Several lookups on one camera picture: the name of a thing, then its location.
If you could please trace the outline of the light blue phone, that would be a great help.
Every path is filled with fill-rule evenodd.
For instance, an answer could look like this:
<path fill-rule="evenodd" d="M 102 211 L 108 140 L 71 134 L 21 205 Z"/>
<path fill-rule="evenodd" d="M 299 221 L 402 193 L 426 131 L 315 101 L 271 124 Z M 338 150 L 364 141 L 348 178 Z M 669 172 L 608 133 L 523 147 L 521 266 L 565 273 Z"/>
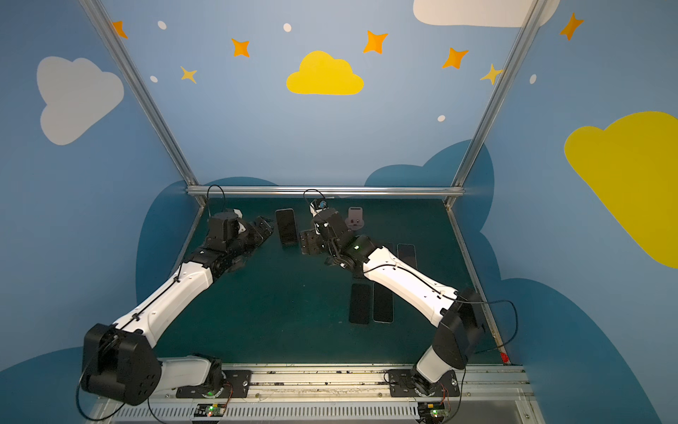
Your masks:
<path fill-rule="evenodd" d="M 374 282 L 373 319 L 376 323 L 393 323 L 394 293 L 388 287 Z"/>

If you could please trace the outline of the dark phone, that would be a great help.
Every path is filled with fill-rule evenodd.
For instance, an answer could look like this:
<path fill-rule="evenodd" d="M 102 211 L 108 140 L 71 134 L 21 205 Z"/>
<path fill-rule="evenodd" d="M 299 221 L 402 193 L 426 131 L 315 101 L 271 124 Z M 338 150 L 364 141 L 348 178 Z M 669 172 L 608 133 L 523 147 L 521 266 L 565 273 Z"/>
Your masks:
<path fill-rule="evenodd" d="M 355 283 L 351 286 L 349 323 L 368 325 L 372 306 L 372 288 L 369 284 Z"/>

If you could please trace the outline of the white-edged phone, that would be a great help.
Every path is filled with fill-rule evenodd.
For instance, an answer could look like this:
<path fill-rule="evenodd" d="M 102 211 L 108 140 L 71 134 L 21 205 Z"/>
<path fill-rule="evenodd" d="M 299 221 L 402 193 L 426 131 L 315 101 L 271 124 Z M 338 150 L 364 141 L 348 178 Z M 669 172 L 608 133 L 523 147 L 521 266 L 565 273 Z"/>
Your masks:
<path fill-rule="evenodd" d="M 415 270 L 418 268 L 417 251 L 415 245 L 398 244 L 397 257 L 400 261 L 407 264 L 409 267 Z"/>

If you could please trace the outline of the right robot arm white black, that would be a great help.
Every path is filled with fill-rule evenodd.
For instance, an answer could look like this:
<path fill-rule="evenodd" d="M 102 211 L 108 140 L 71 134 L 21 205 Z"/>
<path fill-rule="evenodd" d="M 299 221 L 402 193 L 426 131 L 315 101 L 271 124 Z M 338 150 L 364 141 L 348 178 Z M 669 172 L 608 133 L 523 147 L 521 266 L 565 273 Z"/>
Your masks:
<path fill-rule="evenodd" d="M 309 210 L 312 230 L 303 231 L 303 254 L 328 254 L 327 265 L 339 266 L 390 289 L 420 311 L 434 325 L 431 346 L 411 370 L 414 390 L 433 395 L 441 378 L 452 369 L 464 369 L 488 332 L 482 298 L 427 277 L 398 259 L 384 245 L 356 235 L 335 208 L 315 200 Z"/>

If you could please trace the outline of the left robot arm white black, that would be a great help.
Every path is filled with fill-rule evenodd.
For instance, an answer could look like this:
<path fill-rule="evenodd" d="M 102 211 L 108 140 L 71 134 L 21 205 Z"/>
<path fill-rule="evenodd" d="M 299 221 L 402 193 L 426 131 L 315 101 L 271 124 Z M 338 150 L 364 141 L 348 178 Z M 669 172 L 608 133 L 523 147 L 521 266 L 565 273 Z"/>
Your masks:
<path fill-rule="evenodd" d="M 131 406 L 157 390 L 220 394 L 225 386 L 220 360 L 201 354 L 160 359 L 154 349 L 196 297 L 223 274 L 243 268 L 273 232 L 271 220 L 247 222 L 240 210 L 210 217 L 205 241 L 164 284 L 113 324 L 97 324 L 86 333 L 79 389 Z"/>

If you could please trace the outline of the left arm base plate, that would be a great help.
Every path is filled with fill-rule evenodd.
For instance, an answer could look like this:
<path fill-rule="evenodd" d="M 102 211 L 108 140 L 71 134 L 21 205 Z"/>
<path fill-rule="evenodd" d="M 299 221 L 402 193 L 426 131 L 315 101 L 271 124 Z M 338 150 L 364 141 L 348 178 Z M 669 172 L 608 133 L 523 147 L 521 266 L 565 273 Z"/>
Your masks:
<path fill-rule="evenodd" d="M 205 383 L 177 389 L 178 399 L 244 399 L 249 392 L 252 372 L 246 369 L 211 371 Z"/>

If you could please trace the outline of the grey round stand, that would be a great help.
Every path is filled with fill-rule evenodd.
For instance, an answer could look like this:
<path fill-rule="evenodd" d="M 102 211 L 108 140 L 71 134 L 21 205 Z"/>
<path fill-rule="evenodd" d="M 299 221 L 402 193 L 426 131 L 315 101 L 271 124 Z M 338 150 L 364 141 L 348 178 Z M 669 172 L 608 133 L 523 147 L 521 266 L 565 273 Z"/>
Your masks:
<path fill-rule="evenodd" d="M 364 210 L 361 207 L 349 207 L 345 219 L 346 225 L 352 231 L 359 231 L 365 226 Z"/>

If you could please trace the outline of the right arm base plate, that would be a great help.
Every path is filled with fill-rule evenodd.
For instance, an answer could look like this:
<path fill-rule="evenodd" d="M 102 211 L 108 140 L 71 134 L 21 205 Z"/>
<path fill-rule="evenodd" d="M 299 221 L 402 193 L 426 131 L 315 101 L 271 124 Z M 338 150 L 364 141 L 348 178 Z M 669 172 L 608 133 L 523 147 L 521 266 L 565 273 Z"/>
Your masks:
<path fill-rule="evenodd" d="M 414 369 L 390 369 L 384 380 L 392 398 L 458 398 L 461 378 L 450 369 L 436 383 L 430 383 Z"/>

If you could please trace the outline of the pink-edged phone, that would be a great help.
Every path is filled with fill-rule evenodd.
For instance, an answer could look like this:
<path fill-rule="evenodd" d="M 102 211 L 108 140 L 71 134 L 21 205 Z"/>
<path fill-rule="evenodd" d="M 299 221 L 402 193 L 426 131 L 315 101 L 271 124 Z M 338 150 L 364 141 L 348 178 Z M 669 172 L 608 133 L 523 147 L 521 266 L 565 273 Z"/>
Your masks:
<path fill-rule="evenodd" d="M 279 239 L 283 246 L 298 244 L 298 227 L 295 211 L 292 208 L 281 208 L 275 212 L 275 220 Z"/>

